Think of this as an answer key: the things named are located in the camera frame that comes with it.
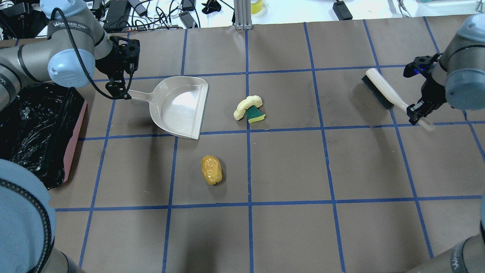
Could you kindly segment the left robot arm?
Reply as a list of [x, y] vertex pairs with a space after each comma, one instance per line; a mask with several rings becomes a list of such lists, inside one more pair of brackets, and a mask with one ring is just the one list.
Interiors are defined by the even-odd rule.
[[[96, 84], [97, 69], [108, 76], [111, 100], [129, 100], [124, 73], [138, 69], [140, 42], [108, 36], [83, 0], [42, 0], [50, 19], [47, 39], [1, 50], [1, 110], [36, 83], [65, 88]], [[40, 179], [17, 163], [1, 159], [1, 272], [82, 273], [55, 244], [56, 212]]]

